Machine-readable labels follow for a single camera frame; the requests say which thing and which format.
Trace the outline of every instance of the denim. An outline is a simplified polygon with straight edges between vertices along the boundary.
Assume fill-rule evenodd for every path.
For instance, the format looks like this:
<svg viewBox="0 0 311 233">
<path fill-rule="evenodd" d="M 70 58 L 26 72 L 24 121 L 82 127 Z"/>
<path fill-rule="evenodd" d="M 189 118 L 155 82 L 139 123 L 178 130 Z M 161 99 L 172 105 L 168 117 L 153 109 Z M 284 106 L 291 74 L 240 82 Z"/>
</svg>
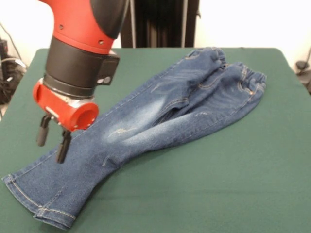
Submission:
<svg viewBox="0 0 311 233">
<path fill-rule="evenodd" d="M 64 164 L 57 148 L 3 177 L 34 218 L 69 229 L 93 188 L 131 159 L 214 133 L 247 115 L 261 100 L 266 76 L 228 64 L 204 48 L 154 75 L 73 138 Z"/>
</svg>

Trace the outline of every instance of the jeans pocket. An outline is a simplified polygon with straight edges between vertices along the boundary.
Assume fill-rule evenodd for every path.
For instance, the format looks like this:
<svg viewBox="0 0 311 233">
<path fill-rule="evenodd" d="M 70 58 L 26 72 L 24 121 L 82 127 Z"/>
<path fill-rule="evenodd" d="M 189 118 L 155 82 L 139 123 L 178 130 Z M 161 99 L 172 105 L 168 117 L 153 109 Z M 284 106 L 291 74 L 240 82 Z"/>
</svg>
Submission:
<svg viewBox="0 0 311 233">
<path fill-rule="evenodd" d="M 186 60 L 195 59 L 200 56 L 202 50 L 193 50 L 187 56 L 185 56 Z"/>
</svg>

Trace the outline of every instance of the stitching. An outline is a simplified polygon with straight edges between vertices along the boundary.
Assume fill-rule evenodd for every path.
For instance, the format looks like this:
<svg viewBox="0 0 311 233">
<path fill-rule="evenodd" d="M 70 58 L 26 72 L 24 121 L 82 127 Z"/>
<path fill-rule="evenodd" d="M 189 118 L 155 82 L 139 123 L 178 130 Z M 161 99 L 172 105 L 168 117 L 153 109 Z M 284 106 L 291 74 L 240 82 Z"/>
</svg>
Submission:
<svg viewBox="0 0 311 233">
<path fill-rule="evenodd" d="M 60 210 L 55 210 L 55 209 L 47 209 L 47 208 L 40 208 L 39 210 L 44 210 L 44 211 L 53 211 L 53 212 L 58 212 L 58 213 L 61 213 L 61 214 L 64 214 L 68 217 L 71 217 L 73 220 L 76 220 L 75 216 L 71 215 L 71 214 L 68 214 L 64 211 L 60 211 Z"/>
<path fill-rule="evenodd" d="M 245 90 L 242 88 L 242 82 L 245 80 L 246 75 L 247 75 L 246 66 L 243 66 L 242 77 L 241 77 L 241 80 L 238 82 L 238 89 L 239 89 L 240 91 L 245 91 Z"/>
<path fill-rule="evenodd" d="M 266 83 L 261 83 L 260 85 L 261 85 L 261 87 L 262 87 L 263 89 L 265 89 L 265 88 L 267 87 Z"/>
<path fill-rule="evenodd" d="M 263 92 L 265 91 L 264 88 L 260 84 L 258 84 L 258 89 L 260 89 Z"/>
<path fill-rule="evenodd" d="M 163 118 L 160 120 L 159 124 L 163 123 L 166 119 L 169 119 L 172 116 L 173 112 L 168 112 Z"/>
<path fill-rule="evenodd" d="M 222 74 L 218 75 L 218 76 L 214 79 L 214 81 L 213 81 L 211 84 L 209 84 L 209 85 L 202 85 L 202 83 L 200 83 L 200 84 L 198 84 L 198 87 L 201 88 L 201 89 L 209 89 L 210 87 L 212 87 L 212 86 L 214 85 L 214 83 L 215 83 L 216 81 L 218 81 L 218 80 L 220 79 L 221 76 L 222 76 Z"/>
<path fill-rule="evenodd" d="M 254 92 L 254 94 L 253 94 L 240 108 L 238 108 L 236 111 L 232 112 L 232 113 L 231 113 L 230 115 L 228 115 L 227 117 L 224 117 L 224 118 L 222 118 L 222 119 L 216 121 L 214 124 L 209 125 L 209 126 L 203 128 L 203 129 L 201 129 L 200 131 L 191 134 L 190 136 L 186 137 L 186 138 L 182 141 L 182 143 L 184 143 L 185 140 L 187 140 L 188 138 L 197 135 L 198 133 L 202 132 L 203 130 L 208 129 L 209 127 L 212 127 L 213 125 L 217 124 L 218 122 L 220 122 L 220 121 L 222 121 L 222 120 L 224 120 L 224 119 L 227 119 L 227 118 L 229 118 L 230 116 L 232 116 L 233 114 L 237 113 L 240 109 L 242 109 L 242 108 L 255 96 L 257 90 L 258 90 L 258 86 L 257 86 L 257 88 L 256 88 L 256 90 L 255 90 L 255 92 Z"/>
<path fill-rule="evenodd" d="M 185 60 L 192 60 L 195 59 L 197 57 L 199 57 L 202 53 L 202 50 L 193 50 L 190 52 L 190 54 L 188 54 L 187 56 L 185 56 Z"/>
<path fill-rule="evenodd" d="M 33 166 L 32 168 L 30 168 L 29 170 L 25 171 L 24 173 L 20 174 L 19 176 L 16 176 L 14 178 L 14 180 L 16 180 L 18 177 L 25 175 L 26 173 L 30 172 L 31 170 L 33 170 L 34 168 L 36 168 L 37 166 L 39 166 L 41 163 L 47 161 L 49 158 L 51 158 L 51 156 L 55 155 L 57 151 L 55 151 L 54 153 L 50 154 L 46 159 L 42 160 L 40 163 L 36 164 L 35 166 Z"/>
<path fill-rule="evenodd" d="M 182 98 L 182 99 L 179 99 L 179 100 L 173 100 L 171 101 L 170 103 L 168 103 L 168 105 L 166 105 L 162 111 L 159 113 L 162 114 L 165 110 L 167 110 L 169 107 L 171 107 L 172 105 L 176 104 L 176 103 L 182 103 L 182 102 L 187 102 L 189 99 L 188 98 Z"/>
<path fill-rule="evenodd" d="M 105 165 L 106 165 L 107 160 L 108 160 L 110 157 L 111 157 L 111 155 L 108 155 L 108 156 L 104 159 L 102 166 L 105 166 Z"/>
<path fill-rule="evenodd" d="M 12 179 L 12 176 L 9 175 L 9 177 L 11 178 L 11 181 L 13 183 L 13 185 L 15 186 L 15 188 L 18 189 L 18 191 L 28 200 L 30 201 L 32 204 L 36 205 L 37 207 L 41 207 L 41 205 L 38 205 L 37 203 L 35 203 L 34 201 L 32 201 L 26 194 L 23 193 L 23 191 L 15 184 L 15 182 Z"/>
<path fill-rule="evenodd" d="M 44 205 L 46 208 L 48 208 L 50 205 L 52 205 L 52 203 L 60 196 L 60 194 L 62 193 L 62 191 L 64 190 L 64 187 L 61 188 L 61 190 L 59 190 L 55 196 L 46 204 Z"/>
<path fill-rule="evenodd" d="M 35 215 L 34 218 L 52 220 L 53 222 L 56 222 L 56 223 L 58 223 L 58 224 L 64 225 L 64 226 L 67 227 L 67 228 L 70 228 L 70 225 L 67 224 L 63 219 L 61 219 L 61 218 L 59 218 L 59 217 L 53 216 L 53 218 L 50 218 L 50 217 L 46 217 L 46 216 Z"/>
</svg>

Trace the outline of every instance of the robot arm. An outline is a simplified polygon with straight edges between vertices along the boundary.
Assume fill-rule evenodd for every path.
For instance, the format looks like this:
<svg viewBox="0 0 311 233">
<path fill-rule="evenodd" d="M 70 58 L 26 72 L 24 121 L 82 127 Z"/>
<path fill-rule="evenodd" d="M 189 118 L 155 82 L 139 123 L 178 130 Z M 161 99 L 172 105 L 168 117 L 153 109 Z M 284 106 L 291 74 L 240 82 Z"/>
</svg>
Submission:
<svg viewBox="0 0 311 233">
<path fill-rule="evenodd" d="M 37 136 L 45 144 L 48 123 L 63 127 L 57 162 L 63 163 L 71 132 L 86 130 L 96 120 L 98 85 L 110 85 L 119 57 L 111 46 L 120 33 L 129 0 L 39 0 L 54 14 L 54 31 L 44 77 L 33 95 L 44 110 Z"/>
</svg>

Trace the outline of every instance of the jeans leg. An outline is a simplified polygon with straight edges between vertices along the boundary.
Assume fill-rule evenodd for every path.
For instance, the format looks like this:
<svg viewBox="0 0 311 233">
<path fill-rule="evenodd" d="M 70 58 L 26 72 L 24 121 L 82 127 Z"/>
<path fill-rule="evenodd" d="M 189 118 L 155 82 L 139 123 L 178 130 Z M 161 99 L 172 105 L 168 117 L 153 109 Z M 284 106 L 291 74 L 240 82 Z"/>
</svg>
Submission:
<svg viewBox="0 0 311 233">
<path fill-rule="evenodd" d="M 69 229 L 92 189 L 124 163 L 144 152 L 213 133 L 258 103 L 263 91 L 250 94 L 240 87 L 241 80 L 249 80 L 245 70 L 237 66 L 237 78 L 227 80 L 231 71 L 224 70 L 224 65 L 219 49 L 192 52 L 78 134 L 64 164 L 55 163 L 54 149 L 3 181 L 37 220 Z M 237 95 L 235 88 L 240 88 Z"/>
</svg>

